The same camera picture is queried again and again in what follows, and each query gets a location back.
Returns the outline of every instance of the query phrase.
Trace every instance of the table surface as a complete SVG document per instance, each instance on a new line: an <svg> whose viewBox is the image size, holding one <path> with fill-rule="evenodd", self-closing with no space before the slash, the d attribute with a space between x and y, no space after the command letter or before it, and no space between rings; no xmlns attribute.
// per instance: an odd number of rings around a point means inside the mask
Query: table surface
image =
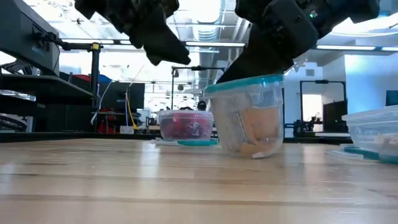
<svg viewBox="0 0 398 224"><path fill-rule="evenodd" d="M115 139L0 144L1 223L397 223L398 167Z"/></svg>

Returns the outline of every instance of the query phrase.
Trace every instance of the teal rim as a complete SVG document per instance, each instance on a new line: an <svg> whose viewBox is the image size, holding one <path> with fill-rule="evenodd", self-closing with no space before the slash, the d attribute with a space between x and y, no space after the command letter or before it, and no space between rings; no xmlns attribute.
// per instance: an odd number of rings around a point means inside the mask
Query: teal rim
<svg viewBox="0 0 398 224"><path fill-rule="evenodd" d="M267 85L271 83L282 82L283 79L283 75L264 75L261 77L243 78L240 80L234 80L226 83L208 86L205 89L205 94L215 93L217 91L232 90L235 88L241 88L249 85Z"/></svg>

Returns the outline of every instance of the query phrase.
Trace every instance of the container with red food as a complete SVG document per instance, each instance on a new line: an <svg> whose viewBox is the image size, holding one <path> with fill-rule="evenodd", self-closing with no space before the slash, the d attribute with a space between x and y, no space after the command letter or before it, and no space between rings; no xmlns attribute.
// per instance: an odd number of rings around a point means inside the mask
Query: container with red food
<svg viewBox="0 0 398 224"><path fill-rule="evenodd" d="M210 139L213 115L207 111L160 111L160 133L166 140Z"/></svg>

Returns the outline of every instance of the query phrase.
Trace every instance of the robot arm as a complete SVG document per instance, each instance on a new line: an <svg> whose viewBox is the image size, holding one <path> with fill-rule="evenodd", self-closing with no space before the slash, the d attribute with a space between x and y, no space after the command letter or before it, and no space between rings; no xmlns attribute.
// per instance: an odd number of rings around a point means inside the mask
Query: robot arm
<svg viewBox="0 0 398 224"><path fill-rule="evenodd" d="M283 73L293 59L348 17L363 22L379 15L380 0L236 0L235 12L252 23L247 46L218 83ZM141 47L152 64L189 64L189 52L166 25L178 0L76 0L85 17L94 12Z"/></svg>

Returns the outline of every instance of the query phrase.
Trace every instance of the plastic container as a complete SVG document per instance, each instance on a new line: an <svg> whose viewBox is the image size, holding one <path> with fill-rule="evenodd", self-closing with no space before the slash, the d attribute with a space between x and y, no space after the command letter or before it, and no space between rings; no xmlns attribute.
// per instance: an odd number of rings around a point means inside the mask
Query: plastic container
<svg viewBox="0 0 398 224"><path fill-rule="evenodd" d="M398 106L343 116L354 145L379 154L381 162L398 164Z"/></svg>
<svg viewBox="0 0 398 224"><path fill-rule="evenodd" d="M160 111L160 133L166 140L210 139L213 115L207 111Z"/></svg>
<svg viewBox="0 0 398 224"><path fill-rule="evenodd" d="M284 132L282 86L282 75L268 75L205 89L224 150L257 159L281 148Z"/></svg>

